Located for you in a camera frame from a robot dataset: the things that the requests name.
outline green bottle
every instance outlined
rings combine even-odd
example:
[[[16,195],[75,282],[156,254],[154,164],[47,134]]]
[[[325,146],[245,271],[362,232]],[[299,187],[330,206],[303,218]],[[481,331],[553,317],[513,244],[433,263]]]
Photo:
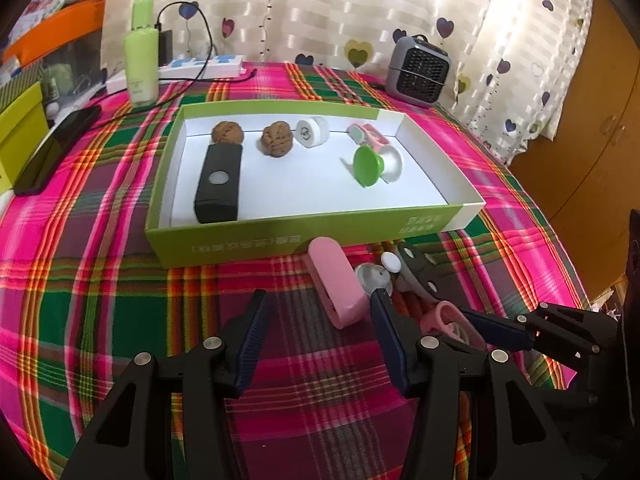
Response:
[[[124,39],[124,70],[134,106],[153,104],[158,99],[158,37],[154,1],[134,2],[131,32]]]

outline metal bolt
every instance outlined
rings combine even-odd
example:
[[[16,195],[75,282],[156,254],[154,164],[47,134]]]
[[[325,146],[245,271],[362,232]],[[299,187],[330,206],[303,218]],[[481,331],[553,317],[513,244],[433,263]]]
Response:
[[[420,344],[422,346],[424,346],[425,348],[434,349],[434,348],[438,347],[440,342],[436,338],[434,338],[434,337],[432,337],[430,335],[427,335],[427,336],[423,337],[422,339],[420,339]]]
[[[220,345],[222,345],[222,339],[215,336],[207,337],[202,344],[204,345],[204,348],[206,348],[207,350],[215,350]]]
[[[140,352],[138,355],[136,355],[133,361],[140,366],[146,365],[151,361],[151,354],[149,352]]]
[[[499,363],[505,363],[509,360],[507,352],[505,352],[504,350],[500,350],[499,348],[491,352],[491,357],[494,359],[494,361],[497,361]]]

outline cabinet handle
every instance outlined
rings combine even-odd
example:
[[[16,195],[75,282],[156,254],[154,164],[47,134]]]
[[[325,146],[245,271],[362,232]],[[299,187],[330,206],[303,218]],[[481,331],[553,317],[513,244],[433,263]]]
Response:
[[[609,117],[607,117],[604,123],[602,124],[602,134],[609,135],[609,131],[611,130],[611,127],[615,124],[615,122],[616,122],[615,115],[610,115]]]
[[[625,133],[626,130],[626,126],[624,124],[620,124],[620,126],[618,126],[616,128],[616,131],[613,132],[613,135],[611,136],[611,145],[615,146],[618,141],[620,140],[620,137],[622,137],[622,134]]]

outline cabinet door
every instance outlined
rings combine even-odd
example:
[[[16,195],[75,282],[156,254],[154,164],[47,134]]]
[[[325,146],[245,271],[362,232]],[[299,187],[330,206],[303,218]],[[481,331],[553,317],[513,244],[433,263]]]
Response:
[[[640,208],[640,76],[600,160],[551,221],[591,300],[625,271],[632,208]]]
[[[539,137],[511,172],[552,219],[594,167],[625,110],[640,52],[609,0],[593,1],[580,65],[551,141]]]

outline white fabric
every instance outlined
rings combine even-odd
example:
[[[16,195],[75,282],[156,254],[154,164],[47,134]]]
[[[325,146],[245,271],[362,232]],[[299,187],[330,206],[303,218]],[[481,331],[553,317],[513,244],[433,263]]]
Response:
[[[122,66],[133,1],[106,3],[102,62],[110,73]],[[156,9],[171,1],[155,0]],[[452,59],[441,104],[503,161],[539,134],[561,104],[582,52],[592,2],[551,0],[550,12],[543,0],[186,1],[198,2],[221,52],[248,60],[324,64],[384,77],[394,35],[425,34]],[[575,25],[579,18],[582,27]],[[199,15],[185,20],[173,7],[162,24],[174,31],[175,57],[206,52]],[[498,77],[503,58],[511,69]],[[487,86],[489,74],[493,80]],[[545,91],[550,98],[542,107]],[[513,132],[507,133],[506,120],[516,125]],[[536,131],[530,134],[533,124]],[[551,126],[546,131],[552,137]]]

